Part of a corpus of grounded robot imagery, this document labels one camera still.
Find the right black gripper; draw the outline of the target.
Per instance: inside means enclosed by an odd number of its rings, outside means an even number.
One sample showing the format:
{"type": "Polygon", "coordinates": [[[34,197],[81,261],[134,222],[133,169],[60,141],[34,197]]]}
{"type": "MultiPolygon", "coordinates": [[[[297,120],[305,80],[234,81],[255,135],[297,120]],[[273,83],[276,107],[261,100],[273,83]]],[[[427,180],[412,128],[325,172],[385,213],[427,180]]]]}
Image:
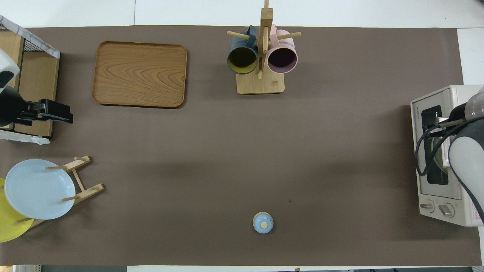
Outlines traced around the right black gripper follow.
{"type": "Polygon", "coordinates": [[[442,121],[437,124],[429,125],[427,128],[427,138],[444,138],[457,134],[467,126],[464,119],[457,119],[454,121],[442,121]]]}

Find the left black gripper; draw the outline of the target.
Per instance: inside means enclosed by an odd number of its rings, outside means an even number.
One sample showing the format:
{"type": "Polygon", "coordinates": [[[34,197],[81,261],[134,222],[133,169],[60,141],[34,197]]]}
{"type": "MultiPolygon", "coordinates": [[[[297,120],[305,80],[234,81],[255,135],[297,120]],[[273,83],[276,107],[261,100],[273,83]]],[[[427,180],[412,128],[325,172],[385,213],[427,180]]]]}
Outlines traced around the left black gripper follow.
{"type": "Polygon", "coordinates": [[[70,106],[54,100],[41,99],[38,102],[26,101],[25,107],[16,118],[16,123],[31,126],[33,122],[57,121],[72,124],[74,115],[70,106]]]}

